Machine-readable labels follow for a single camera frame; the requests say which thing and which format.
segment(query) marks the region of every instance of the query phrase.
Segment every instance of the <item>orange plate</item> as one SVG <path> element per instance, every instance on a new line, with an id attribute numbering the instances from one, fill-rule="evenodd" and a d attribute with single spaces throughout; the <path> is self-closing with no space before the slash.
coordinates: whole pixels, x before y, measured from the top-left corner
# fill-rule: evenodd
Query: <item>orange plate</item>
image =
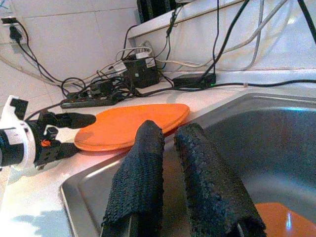
<path id="1" fill-rule="evenodd" d="M 266 224 L 267 237 L 316 237 L 316 225 L 280 203 L 260 203 L 256 208 Z"/>
<path id="2" fill-rule="evenodd" d="M 179 126 L 189 115 L 184 104 L 154 104 L 119 107 L 98 114 L 97 121 L 80 129 L 75 145 L 84 151 L 111 151 L 130 147 L 139 126 L 146 120 L 154 121 L 167 133 Z"/>

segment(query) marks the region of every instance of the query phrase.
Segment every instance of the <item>black textured grip pad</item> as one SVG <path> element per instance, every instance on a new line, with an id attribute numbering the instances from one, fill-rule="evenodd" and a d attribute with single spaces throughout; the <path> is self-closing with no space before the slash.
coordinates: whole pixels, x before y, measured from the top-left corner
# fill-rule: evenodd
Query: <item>black textured grip pad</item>
<path id="1" fill-rule="evenodd" d="M 145 121 L 137 130 L 134 146 L 114 175 L 102 226 L 137 213 L 146 233 L 158 231 L 163 205 L 163 148 L 161 129 L 153 121 Z"/>
<path id="2" fill-rule="evenodd" d="M 260 218 L 241 179 L 221 159 L 197 123 L 178 129 L 175 142 L 185 174 L 192 237 L 226 237 L 243 223 L 264 237 Z"/>

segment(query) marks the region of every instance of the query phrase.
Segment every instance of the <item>wall outlet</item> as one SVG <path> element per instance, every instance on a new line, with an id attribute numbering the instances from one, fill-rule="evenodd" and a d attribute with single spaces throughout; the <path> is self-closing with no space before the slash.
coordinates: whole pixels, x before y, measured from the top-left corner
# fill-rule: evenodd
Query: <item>wall outlet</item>
<path id="1" fill-rule="evenodd" d="M 17 44 L 15 42 L 15 40 L 10 38 L 10 26 L 12 26 L 12 25 L 15 26 L 22 35 L 22 39 L 21 39 L 20 43 L 21 44 L 27 43 L 26 35 L 25 35 L 22 27 L 18 23 L 16 23 L 15 17 L 1 18 L 0 23 L 1 23 L 1 25 L 0 25 L 0 34 L 1 34 L 0 43 L 2 43 L 2 44 L 4 44 L 4 43 Z"/>

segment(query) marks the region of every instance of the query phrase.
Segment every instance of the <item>stainless steel sink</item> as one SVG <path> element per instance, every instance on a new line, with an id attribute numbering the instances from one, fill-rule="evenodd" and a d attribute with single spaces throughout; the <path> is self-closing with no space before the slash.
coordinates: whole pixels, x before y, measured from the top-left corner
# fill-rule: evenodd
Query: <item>stainless steel sink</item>
<path id="1" fill-rule="evenodd" d="M 255 203 L 280 202 L 316 223 L 316 99 L 247 94 L 199 123 Z M 183 175 L 172 137 L 163 160 L 163 237 L 189 237 Z M 98 237 L 123 155 L 66 180 L 61 192 L 76 237 Z"/>

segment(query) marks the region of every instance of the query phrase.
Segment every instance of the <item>countertop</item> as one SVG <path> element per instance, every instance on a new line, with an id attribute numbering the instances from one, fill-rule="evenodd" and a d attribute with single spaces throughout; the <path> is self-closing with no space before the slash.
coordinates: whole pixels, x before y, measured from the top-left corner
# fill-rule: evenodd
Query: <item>countertop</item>
<path id="1" fill-rule="evenodd" d="M 167 86 L 152 86 L 153 90 Z M 73 109 L 80 113 L 97 114 L 113 107 L 157 103 L 183 103 L 190 107 L 190 121 L 246 93 L 271 93 L 316 97 L 315 89 L 302 86 L 256 89 L 221 87 L 200 92 L 168 91 L 148 98 L 133 98 L 110 107 Z M 72 141 L 77 130 L 60 129 L 57 139 Z M 72 175 L 123 152 L 79 152 L 75 156 L 48 164 L 44 170 L 18 172 L 11 169 L 0 212 L 2 236 L 71 237 L 71 229 L 60 195 L 61 184 Z"/>

